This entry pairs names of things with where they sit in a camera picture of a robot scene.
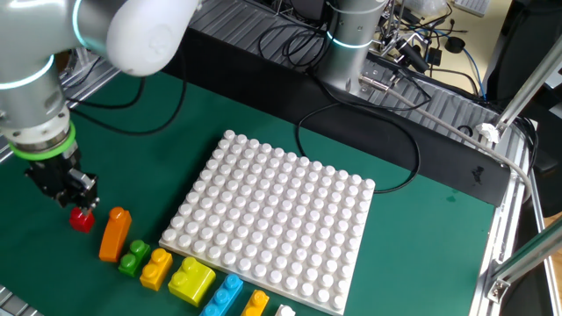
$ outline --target white baseplate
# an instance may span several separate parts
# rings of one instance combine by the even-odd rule
[[[160,246],[343,315],[375,183],[226,131]]]

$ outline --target green work surface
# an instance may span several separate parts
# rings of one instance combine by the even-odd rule
[[[90,101],[127,102],[138,82],[119,75]],[[122,128],[149,129],[173,112],[180,89],[180,81],[158,74],[148,78],[144,96],[132,109],[82,110]],[[122,206],[133,217],[124,249],[137,239],[157,248],[225,130],[297,152],[294,126],[192,85],[177,120],[156,135],[123,136],[77,116],[74,121],[83,170],[99,176],[96,224],[89,234],[72,230],[69,209],[60,210],[40,195],[23,176],[26,162],[9,159],[0,166],[0,284],[47,316],[199,315],[202,308],[167,289],[181,256],[173,255],[174,264],[159,292],[120,274],[117,263],[97,258],[109,211]],[[303,131],[302,140],[312,160],[372,178],[379,190],[401,183],[409,174],[317,133]],[[345,315],[468,314],[493,209],[423,176],[402,190],[376,195]],[[205,304],[224,276],[217,273]],[[254,289],[245,283],[227,315],[240,315]],[[271,299],[264,316],[274,315],[280,304],[291,306],[298,316],[323,314],[266,292]]]

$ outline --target white cable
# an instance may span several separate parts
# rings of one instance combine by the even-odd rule
[[[332,10],[334,10],[334,11],[336,11],[336,12],[338,12],[338,13],[341,13],[341,14],[367,14],[367,13],[372,13],[372,12],[378,10],[378,8],[380,8],[380,6],[378,6],[378,7],[372,8],[372,9],[367,10],[367,11],[344,11],[344,10],[337,9],[337,8],[334,7],[329,1],[327,1],[326,4],[327,4],[329,7],[331,7]]]
[[[398,92],[396,92],[392,89],[388,89],[388,90],[386,90],[386,92],[388,92],[390,95],[398,98],[401,102],[403,102],[404,104],[406,104],[409,107],[414,108],[416,106],[410,100],[403,97],[400,93],[398,93]],[[523,183],[525,184],[526,190],[525,190],[525,196],[523,198],[523,202],[525,202],[525,201],[527,201],[527,199],[529,199],[530,194],[532,192],[532,184],[531,184],[530,179],[527,176],[527,174],[525,174],[525,171],[523,171],[521,168],[519,168],[519,166],[517,166],[516,164],[514,164],[512,161],[510,161],[508,158],[502,156],[501,154],[498,154],[498,153],[494,152],[492,149],[483,146],[482,144],[480,144],[476,140],[473,140],[471,137],[469,137],[466,134],[460,132],[457,128],[455,128],[454,126],[451,126],[449,123],[441,120],[440,118],[426,112],[425,110],[423,110],[421,108],[416,108],[414,110],[418,111],[424,117],[426,117],[428,119],[431,119],[432,121],[436,122],[440,126],[445,127],[446,129],[448,129],[452,133],[456,134],[458,137],[462,138],[463,140],[466,140],[467,142],[473,144],[476,148],[481,149],[482,151],[491,155],[496,160],[498,160],[500,162],[503,162],[503,163],[507,164],[509,167],[511,167],[521,177],[521,179],[523,180]]]

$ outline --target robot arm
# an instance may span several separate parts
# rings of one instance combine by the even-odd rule
[[[0,2],[0,132],[25,174],[61,207],[96,207],[97,177],[83,173],[76,129],[53,54],[84,46],[129,75],[174,56],[198,0],[6,0]]]

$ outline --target blue block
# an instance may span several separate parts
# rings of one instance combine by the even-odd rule
[[[237,275],[228,275],[200,316],[223,316],[240,294],[243,284]]]

